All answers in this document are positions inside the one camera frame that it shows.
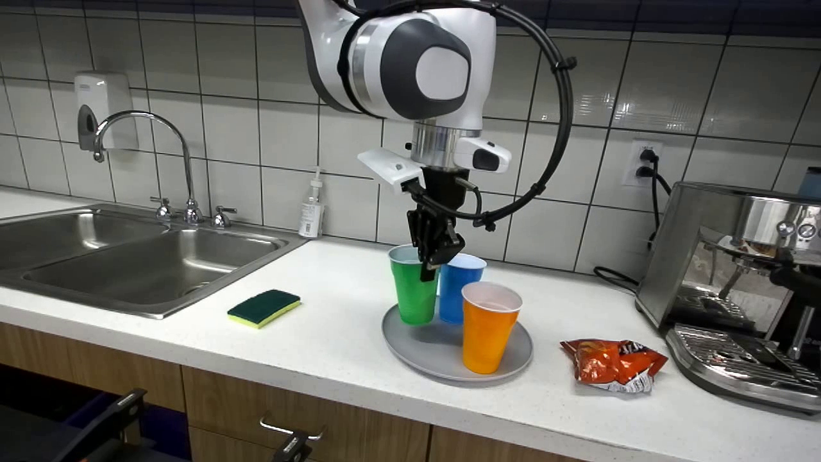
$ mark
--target bottle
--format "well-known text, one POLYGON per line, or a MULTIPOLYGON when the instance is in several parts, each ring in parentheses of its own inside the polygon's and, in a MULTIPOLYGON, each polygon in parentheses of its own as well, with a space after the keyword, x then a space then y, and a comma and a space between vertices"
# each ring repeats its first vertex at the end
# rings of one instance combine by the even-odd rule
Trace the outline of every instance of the bottle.
POLYGON ((324 168, 316 166, 314 171, 314 180, 311 180, 311 194, 302 205, 302 222, 300 222, 300 236, 302 239, 316 239, 320 225, 324 225, 324 199, 320 199, 320 191, 324 191, 324 180, 320 180, 324 168))

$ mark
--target green sponge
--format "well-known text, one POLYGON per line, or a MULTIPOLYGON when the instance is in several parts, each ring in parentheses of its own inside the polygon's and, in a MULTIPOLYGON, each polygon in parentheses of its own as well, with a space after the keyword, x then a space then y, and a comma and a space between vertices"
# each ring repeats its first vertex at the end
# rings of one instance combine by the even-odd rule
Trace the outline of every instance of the green sponge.
POLYGON ((268 289, 268 293, 260 293, 260 295, 233 305, 228 309, 228 314, 233 321, 264 329, 268 323, 296 309, 298 305, 302 305, 298 295, 282 293, 282 289, 268 289))

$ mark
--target coffee machine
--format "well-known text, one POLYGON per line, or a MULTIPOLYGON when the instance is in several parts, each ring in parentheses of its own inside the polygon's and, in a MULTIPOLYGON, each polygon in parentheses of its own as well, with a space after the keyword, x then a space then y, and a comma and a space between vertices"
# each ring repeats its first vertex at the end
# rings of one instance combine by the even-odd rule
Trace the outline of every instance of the coffee machine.
POLYGON ((701 386, 821 412, 821 199, 674 185, 637 305, 701 386))

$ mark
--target plastic cup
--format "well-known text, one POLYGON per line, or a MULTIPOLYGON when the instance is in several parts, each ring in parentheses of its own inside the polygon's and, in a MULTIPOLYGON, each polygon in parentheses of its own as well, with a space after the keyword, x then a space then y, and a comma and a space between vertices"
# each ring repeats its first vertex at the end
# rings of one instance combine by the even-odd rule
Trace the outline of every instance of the plastic cup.
POLYGON ((438 272, 438 321, 461 326, 461 286, 482 279, 488 262, 474 254, 458 254, 438 272))
POLYGON ((409 326, 425 326, 433 321, 436 277, 420 279, 419 249, 393 246, 390 272, 397 295, 400 318, 409 326))
POLYGON ((493 373, 506 357, 522 295, 493 281, 473 281, 461 289, 461 365, 478 373, 493 373))

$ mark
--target stainless steel sink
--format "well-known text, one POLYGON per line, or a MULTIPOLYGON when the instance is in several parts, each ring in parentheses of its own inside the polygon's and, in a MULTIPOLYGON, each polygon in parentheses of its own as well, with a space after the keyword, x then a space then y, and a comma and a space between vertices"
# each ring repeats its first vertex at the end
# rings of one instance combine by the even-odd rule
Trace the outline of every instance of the stainless steel sink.
POLYGON ((0 270, 32 266, 101 246, 159 236, 146 213, 75 207, 0 222, 0 270))
POLYGON ((141 221, 132 221, 132 216, 110 218, 115 222, 103 225, 110 231, 110 236, 97 234, 97 239, 82 244, 86 250, 66 239, 71 250, 65 250, 61 257, 57 254, 66 246, 59 244, 55 244, 52 254, 34 250, 36 257, 44 257, 39 262, 34 262, 36 257, 19 257, 15 262, 27 263, 0 272, 0 284, 107 309, 165 318, 292 250, 300 244, 300 239, 287 234, 216 225, 171 227, 159 234, 163 225, 151 222, 148 227, 154 234, 145 234, 138 225, 134 225, 141 221))

